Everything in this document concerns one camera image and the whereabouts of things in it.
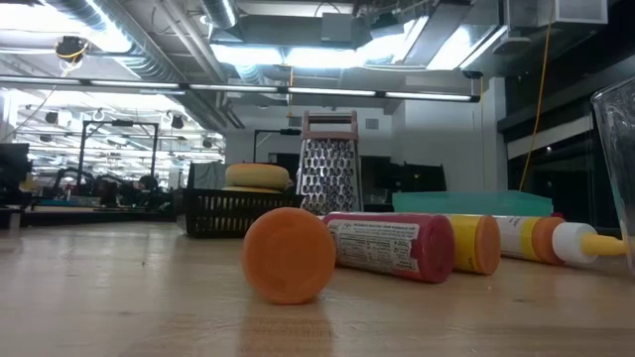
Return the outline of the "orange toy donut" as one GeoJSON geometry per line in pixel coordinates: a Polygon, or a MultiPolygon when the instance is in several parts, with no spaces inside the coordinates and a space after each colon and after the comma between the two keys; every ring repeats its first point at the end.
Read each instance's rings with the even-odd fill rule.
{"type": "Polygon", "coordinates": [[[225,182],[230,186],[249,186],[286,190],[291,184],[289,172],[268,164],[235,164],[225,171],[225,182]]]}

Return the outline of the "red icing bottle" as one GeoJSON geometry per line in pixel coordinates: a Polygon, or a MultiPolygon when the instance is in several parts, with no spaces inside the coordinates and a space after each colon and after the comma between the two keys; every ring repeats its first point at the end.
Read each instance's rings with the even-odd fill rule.
{"type": "Polygon", "coordinates": [[[332,212],[322,222],[342,267],[431,284],[453,270],[454,232],[442,215],[332,212]]]}

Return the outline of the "yellow icing bottle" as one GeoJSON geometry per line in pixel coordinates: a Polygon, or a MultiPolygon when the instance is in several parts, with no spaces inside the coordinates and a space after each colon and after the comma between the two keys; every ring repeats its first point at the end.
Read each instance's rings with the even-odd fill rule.
{"type": "Polygon", "coordinates": [[[493,275],[501,261],[501,234],[491,215],[448,214],[454,232],[455,271],[493,275]]]}
{"type": "Polygon", "coordinates": [[[559,217],[496,216],[504,257],[549,265],[591,265],[599,257],[625,255],[627,244],[600,235],[586,223],[559,217]]]}

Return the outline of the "clear plastic bin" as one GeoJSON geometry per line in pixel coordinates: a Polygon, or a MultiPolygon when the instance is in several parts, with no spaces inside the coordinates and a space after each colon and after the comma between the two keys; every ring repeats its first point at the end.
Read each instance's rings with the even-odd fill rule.
{"type": "Polygon", "coordinates": [[[627,264],[635,277],[635,75],[600,89],[590,102],[626,245],[627,264]]]}

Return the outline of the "metal box grater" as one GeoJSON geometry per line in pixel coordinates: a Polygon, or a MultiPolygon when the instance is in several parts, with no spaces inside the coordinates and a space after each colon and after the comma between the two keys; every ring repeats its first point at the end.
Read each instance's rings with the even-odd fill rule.
{"type": "Polygon", "coordinates": [[[318,216],[363,209],[358,141],[356,111],[304,114],[297,173],[303,209],[318,216]]]}

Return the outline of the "black plastic basket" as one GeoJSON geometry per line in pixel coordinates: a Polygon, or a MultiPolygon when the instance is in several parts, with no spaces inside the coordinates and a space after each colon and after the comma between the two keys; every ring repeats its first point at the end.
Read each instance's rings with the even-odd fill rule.
{"type": "Polygon", "coordinates": [[[263,214],[300,207],[297,194],[180,188],[173,192],[178,226],[193,238],[242,238],[263,214]]]}

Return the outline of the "black background furniture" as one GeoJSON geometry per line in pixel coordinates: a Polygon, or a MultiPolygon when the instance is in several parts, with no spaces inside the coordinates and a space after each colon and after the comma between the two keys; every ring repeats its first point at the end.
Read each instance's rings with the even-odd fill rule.
{"type": "Polygon", "coordinates": [[[395,192],[446,191],[442,166],[395,164],[388,157],[362,157],[361,182],[367,212],[392,212],[395,192]]]}

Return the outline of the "long light bar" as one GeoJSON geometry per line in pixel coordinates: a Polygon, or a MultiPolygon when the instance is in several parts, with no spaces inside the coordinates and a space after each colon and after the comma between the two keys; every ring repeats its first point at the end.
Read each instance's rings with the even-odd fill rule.
{"type": "Polygon", "coordinates": [[[24,76],[0,74],[1,84],[20,84],[38,87],[68,86],[134,89],[140,91],[160,92],[164,94],[176,94],[186,91],[218,91],[255,94],[293,94],[293,95],[323,95],[346,96],[360,98],[421,100],[421,101],[446,101],[446,102],[478,102],[481,98],[476,94],[455,94],[425,91],[396,91],[396,90],[368,90],[368,89],[344,89],[344,88],[318,88],[289,85],[246,85],[246,84],[213,84],[213,83],[184,83],[184,82],[153,82],[132,80],[108,80],[89,78],[66,78],[46,76],[24,76]]]}

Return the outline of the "grey ceiling box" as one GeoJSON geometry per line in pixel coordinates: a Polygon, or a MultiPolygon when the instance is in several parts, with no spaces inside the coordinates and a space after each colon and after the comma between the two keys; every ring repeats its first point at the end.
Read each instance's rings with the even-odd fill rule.
{"type": "Polygon", "coordinates": [[[321,35],[323,42],[350,43],[353,39],[354,18],[350,14],[322,13],[321,35]]]}

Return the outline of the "teal plastic bin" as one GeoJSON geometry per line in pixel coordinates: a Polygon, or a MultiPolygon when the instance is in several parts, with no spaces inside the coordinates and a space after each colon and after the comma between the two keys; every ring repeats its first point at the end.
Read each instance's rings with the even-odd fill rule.
{"type": "Polygon", "coordinates": [[[553,212],[550,198],[517,190],[396,192],[392,204],[396,212],[504,216],[550,216],[553,212]]]}

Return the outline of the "person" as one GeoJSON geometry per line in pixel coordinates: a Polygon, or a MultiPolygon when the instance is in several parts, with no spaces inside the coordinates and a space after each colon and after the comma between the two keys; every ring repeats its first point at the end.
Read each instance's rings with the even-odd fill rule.
{"type": "Polygon", "coordinates": [[[145,175],[140,177],[138,180],[138,184],[140,189],[140,198],[148,197],[150,194],[155,193],[159,188],[157,179],[152,175],[145,175]]]}

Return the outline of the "white ceiling vent unit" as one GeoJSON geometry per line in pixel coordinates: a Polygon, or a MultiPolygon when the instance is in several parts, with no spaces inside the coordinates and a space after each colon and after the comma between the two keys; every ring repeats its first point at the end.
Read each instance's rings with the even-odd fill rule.
{"type": "Polygon", "coordinates": [[[608,23],[608,0],[504,0],[504,4],[508,24],[514,27],[608,23]]]}

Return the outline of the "black monitor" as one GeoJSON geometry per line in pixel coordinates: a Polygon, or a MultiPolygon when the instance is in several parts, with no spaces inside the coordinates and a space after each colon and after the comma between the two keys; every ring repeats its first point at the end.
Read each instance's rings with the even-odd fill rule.
{"type": "Polygon", "coordinates": [[[26,206],[32,198],[20,189],[32,170],[28,144],[0,144],[0,206],[26,206]]]}

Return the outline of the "silver ventilation duct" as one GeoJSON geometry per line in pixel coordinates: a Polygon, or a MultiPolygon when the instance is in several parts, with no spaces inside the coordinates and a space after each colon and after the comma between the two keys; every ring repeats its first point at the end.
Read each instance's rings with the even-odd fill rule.
{"type": "Polygon", "coordinates": [[[118,0],[42,0],[86,28],[89,40],[144,80],[186,78],[118,0]]]}

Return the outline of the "black background frame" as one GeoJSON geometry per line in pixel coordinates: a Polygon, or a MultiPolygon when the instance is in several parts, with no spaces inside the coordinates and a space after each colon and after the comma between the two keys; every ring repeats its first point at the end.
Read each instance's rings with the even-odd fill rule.
{"type": "Polygon", "coordinates": [[[86,120],[82,122],[82,131],[80,136],[80,146],[79,146],[79,154],[78,154],[78,169],[80,171],[83,170],[85,144],[86,144],[86,140],[89,137],[88,127],[93,124],[96,125],[97,129],[101,128],[103,125],[111,125],[113,127],[133,127],[133,126],[140,126],[143,128],[145,128],[146,126],[153,127],[154,134],[152,135],[153,148],[152,148],[152,156],[151,156],[150,175],[152,177],[155,175],[160,124],[151,123],[151,122],[135,122],[132,120],[124,120],[124,119],[114,119],[114,120],[108,120],[108,121],[86,120]]]}

